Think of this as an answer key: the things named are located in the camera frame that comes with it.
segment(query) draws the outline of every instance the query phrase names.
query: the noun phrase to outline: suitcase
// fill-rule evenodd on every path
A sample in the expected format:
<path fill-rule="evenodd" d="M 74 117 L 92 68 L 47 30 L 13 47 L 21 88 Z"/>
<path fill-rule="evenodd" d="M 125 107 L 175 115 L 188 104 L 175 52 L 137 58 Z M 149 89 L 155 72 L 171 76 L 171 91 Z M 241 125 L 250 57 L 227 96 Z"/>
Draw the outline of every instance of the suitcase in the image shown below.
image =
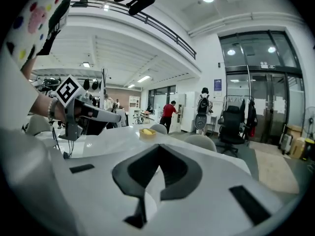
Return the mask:
<path fill-rule="evenodd" d="M 281 142 L 282 155 L 289 153 L 289 151 L 291 149 L 292 141 L 293 141 L 292 135 L 288 135 L 288 134 L 283 135 L 283 139 Z"/>

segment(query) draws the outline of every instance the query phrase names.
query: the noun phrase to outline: gray chair backrest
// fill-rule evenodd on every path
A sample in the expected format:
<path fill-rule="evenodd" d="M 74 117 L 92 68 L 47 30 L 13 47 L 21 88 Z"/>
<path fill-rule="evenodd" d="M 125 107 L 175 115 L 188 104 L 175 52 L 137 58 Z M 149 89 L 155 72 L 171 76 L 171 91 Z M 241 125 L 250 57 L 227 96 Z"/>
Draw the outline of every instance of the gray chair backrest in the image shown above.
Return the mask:
<path fill-rule="evenodd" d="M 151 129 L 155 130 L 158 133 L 161 133 L 163 135 L 167 135 L 167 129 L 162 124 L 155 124 L 151 127 Z"/>
<path fill-rule="evenodd" d="M 207 136 L 192 135 L 185 139 L 186 143 L 217 152 L 215 143 Z"/>
<path fill-rule="evenodd" d="M 33 115 L 30 119 L 26 133 L 35 136 L 43 131 L 51 131 L 51 126 L 43 116 Z"/>

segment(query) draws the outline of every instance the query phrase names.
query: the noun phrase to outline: yellow lid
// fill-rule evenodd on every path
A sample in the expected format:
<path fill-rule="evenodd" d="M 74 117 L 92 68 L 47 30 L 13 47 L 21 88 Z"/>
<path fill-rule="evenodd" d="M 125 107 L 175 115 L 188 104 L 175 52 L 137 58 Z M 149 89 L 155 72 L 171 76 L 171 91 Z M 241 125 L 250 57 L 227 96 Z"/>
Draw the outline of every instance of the yellow lid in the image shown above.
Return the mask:
<path fill-rule="evenodd" d="M 313 140 L 309 139 L 309 138 L 306 138 L 305 142 L 309 143 L 309 144 L 315 144 L 315 142 Z"/>

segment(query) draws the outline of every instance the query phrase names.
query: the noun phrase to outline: glass door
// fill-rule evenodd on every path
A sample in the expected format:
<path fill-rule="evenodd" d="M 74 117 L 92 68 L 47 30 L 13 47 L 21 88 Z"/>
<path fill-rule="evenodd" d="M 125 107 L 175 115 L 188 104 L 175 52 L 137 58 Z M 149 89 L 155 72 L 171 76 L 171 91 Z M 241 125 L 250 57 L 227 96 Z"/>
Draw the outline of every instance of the glass door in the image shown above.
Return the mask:
<path fill-rule="evenodd" d="M 250 78 L 258 122 L 251 140 L 278 145 L 287 116 L 285 75 L 251 73 Z"/>

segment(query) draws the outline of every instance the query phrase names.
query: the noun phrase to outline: black office chair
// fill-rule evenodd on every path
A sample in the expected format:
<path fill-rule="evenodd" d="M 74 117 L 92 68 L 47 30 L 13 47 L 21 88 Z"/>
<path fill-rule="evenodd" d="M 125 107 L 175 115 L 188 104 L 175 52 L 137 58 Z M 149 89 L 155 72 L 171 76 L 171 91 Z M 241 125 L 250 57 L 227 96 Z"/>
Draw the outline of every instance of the black office chair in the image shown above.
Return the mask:
<path fill-rule="evenodd" d="M 219 148 L 224 148 L 221 154 L 230 151 L 237 157 L 238 149 L 233 147 L 236 144 L 243 144 L 245 140 L 239 136 L 240 123 L 242 116 L 240 114 L 240 108 L 236 106 L 229 106 L 223 113 L 223 124 L 220 128 L 220 141 L 224 145 L 216 145 Z"/>

